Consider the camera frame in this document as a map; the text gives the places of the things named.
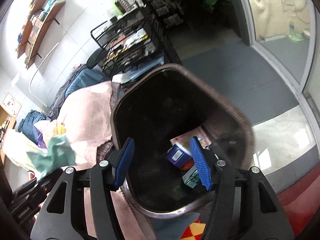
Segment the white cable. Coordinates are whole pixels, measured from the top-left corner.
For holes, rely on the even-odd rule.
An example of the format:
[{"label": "white cable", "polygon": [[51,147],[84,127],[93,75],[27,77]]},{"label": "white cable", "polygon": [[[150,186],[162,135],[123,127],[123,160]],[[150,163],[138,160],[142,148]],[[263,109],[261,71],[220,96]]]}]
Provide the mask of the white cable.
[{"label": "white cable", "polygon": [[[42,63],[47,59],[47,57],[49,56],[49,54],[58,46],[59,43],[57,43],[50,51],[49,53],[44,57],[43,61],[40,63],[39,67],[37,68],[37,70],[35,71],[35,73],[33,74],[33,77],[31,79],[29,79],[29,92],[32,95],[31,92],[31,82],[33,81],[33,78],[35,77],[36,73],[38,72],[39,68],[41,67]],[[42,102],[42,100],[40,100],[39,98],[37,98],[37,96],[35,95],[35,98],[45,107],[48,107],[44,102]]]}]

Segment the ribbed blue pad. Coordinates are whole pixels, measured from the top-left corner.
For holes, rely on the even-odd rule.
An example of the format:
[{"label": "ribbed blue pad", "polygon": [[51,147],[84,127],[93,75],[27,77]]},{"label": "ribbed blue pad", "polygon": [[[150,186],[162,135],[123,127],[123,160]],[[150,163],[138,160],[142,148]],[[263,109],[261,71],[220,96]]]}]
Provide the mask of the ribbed blue pad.
[{"label": "ribbed blue pad", "polygon": [[205,186],[207,190],[210,190],[212,187],[210,168],[201,152],[201,148],[194,138],[191,138],[190,140],[190,152],[198,170],[202,185]]},{"label": "ribbed blue pad", "polygon": [[134,154],[134,140],[131,138],[127,147],[124,149],[124,153],[116,168],[115,181],[113,183],[113,185],[116,188],[119,188],[120,186],[123,185],[125,176],[128,173],[128,169],[133,158],[133,154]]}]

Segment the beige wall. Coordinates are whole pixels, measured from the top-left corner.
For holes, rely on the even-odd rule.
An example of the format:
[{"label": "beige wall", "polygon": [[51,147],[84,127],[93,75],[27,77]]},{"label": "beige wall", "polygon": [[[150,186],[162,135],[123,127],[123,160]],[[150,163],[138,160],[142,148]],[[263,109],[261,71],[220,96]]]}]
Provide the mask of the beige wall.
[{"label": "beige wall", "polygon": [[297,33],[310,28],[307,0],[249,0],[256,30],[256,39],[289,34],[294,21]]}]

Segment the black metal rack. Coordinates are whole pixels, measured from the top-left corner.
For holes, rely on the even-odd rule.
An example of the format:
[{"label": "black metal rack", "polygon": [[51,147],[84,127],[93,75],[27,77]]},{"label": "black metal rack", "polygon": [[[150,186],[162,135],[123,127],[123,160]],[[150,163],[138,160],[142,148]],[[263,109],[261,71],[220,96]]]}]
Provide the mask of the black metal rack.
[{"label": "black metal rack", "polygon": [[138,6],[98,36],[93,35],[106,22],[94,28],[91,36],[100,46],[98,65],[109,77],[124,72],[128,67],[138,65],[157,53],[164,54],[165,63],[181,63],[164,27],[150,6]]}]

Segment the gray floor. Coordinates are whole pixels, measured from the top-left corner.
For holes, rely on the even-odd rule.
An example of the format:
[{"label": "gray floor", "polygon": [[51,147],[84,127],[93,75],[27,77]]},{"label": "gray floor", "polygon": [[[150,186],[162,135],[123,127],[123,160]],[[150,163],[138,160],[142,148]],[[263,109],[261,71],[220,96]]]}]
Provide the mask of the gray floor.
[{"label": "gray floor", "polygon": [[238,106],[252,125],[298,105],[268,62],[239,39],[182,62],[188,70]]},{"label": "gray floor", "polygon": [[273,53],[300,83],[306,66],[309,40],[292,42],[287,37],[261,43]]}]

